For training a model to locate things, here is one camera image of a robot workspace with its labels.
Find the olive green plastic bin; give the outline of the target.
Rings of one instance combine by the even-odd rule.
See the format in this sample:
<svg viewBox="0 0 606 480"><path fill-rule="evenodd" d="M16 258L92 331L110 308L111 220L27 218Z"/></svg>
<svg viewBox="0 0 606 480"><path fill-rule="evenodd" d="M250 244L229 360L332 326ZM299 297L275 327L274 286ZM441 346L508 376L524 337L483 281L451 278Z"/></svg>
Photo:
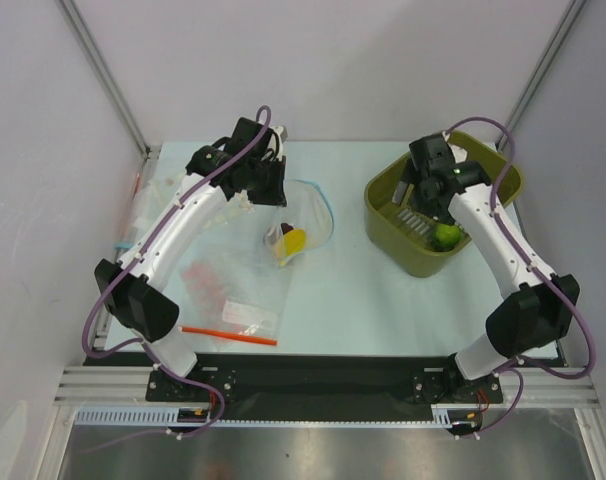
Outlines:
<svg viewBox="0 0 606 480"><path fill-rule="evenodd" d="M460 130L452 134L450 144L462 147L472 160L478 160L492 181L496 180L506 163L506 158L500 153ZM391 202L409 158L408 148L407 153L376 175L365 187L365 229L369 239L408 274L427 278L442 270L451 257L471 242L471 238L457 224L462 231L458 245L450 251L434 250L431 239L437 223L415 213L407 204L397 206ZM504 207L519 196L522 183L520 170L515 165L511 166L498 188L498 197Z"/></svg>

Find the red apple toy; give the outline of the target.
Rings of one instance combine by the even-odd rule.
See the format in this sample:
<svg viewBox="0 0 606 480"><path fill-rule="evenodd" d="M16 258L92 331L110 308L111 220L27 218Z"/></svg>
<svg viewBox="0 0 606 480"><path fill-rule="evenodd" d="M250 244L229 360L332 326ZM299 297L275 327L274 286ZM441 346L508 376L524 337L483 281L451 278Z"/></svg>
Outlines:
<svg viewBox="0 0 606 480"><path fill-rule="evenodd" d="M292 225L288 224L288 223L282 223L280 225L280 227L281 227L281 231L282 231L283 235L285 235L285 234L289 233L290 231L294 230L294 227Z"/></svg>

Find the green lime toy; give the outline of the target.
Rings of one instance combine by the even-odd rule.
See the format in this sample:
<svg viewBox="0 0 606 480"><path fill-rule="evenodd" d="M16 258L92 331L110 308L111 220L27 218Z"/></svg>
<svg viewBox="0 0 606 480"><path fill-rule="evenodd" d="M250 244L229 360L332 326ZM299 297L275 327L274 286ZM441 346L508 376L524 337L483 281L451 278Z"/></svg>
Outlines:
<svg viewBox="0 0 606 480"><path fill-rule="evenodd" d="M450 251L461 241L462 231L457 225L439 223L432 234L431 244L437 251Z"/></svg>

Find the clear bag blue zipper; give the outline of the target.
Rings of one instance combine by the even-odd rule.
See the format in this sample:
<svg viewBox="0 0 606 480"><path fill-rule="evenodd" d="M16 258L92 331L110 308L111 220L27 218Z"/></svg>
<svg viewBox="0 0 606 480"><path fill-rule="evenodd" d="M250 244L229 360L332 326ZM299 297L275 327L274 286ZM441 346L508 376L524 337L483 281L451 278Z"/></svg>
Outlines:
<svg viewBox="0 0 606 480"><path fill-rule="evenodd" d="M142 274L158 279L162 273L175 268L184 253L195 245L196 239L215 227L219 217L248 206L273 210L267 226L259 231L259 237L273 258L285 265L294 256L326 243L334 231L334 217L329 202L316 184L284 180L284 192L285 207L255 205L245 192L228 200L221 182L207 182L197 174L186 175L169 204L138 242L118 258L117 265L126 268L134 264L134 276ZM279 261L273 252L274 244L283 235L282 223L303 229L307 234L304 249L285 261Z"/></svg>

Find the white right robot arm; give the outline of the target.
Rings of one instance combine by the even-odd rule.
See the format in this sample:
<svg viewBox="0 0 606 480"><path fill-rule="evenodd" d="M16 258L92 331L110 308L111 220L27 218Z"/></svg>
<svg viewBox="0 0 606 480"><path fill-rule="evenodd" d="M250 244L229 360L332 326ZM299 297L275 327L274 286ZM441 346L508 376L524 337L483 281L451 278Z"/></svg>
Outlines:
<svg viewBox="0 0 606 480"><path fill-rule="evenodd" d="M410 143L394 202L403 191L414 212L461 226L499 287L502 302L487 318L484 334L455 354L456 369L444 376L446 393L467 401L479 391L480 378L567 335L580 287L573 276L558 275L504 218L495 180L472 157L457 160L445 134Z"/></svg>

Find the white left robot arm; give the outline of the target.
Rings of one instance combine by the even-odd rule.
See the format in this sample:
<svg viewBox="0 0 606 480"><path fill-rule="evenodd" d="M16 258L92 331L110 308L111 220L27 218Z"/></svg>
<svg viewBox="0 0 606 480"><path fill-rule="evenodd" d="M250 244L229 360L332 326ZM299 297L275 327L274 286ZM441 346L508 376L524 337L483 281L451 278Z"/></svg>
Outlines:
<svg viewBox="0 0 606 480"><path fill-rule="evenodd" d="M182 400L201 393L203 376L193 369L197 356L177 326L179 307L164 289L188 246L236 195L255 205L286 206L286 138L283 126L240 118L230 136L193 153L172 200L141 239L94 270L100 305L171 371L168 388Z"/></svg>

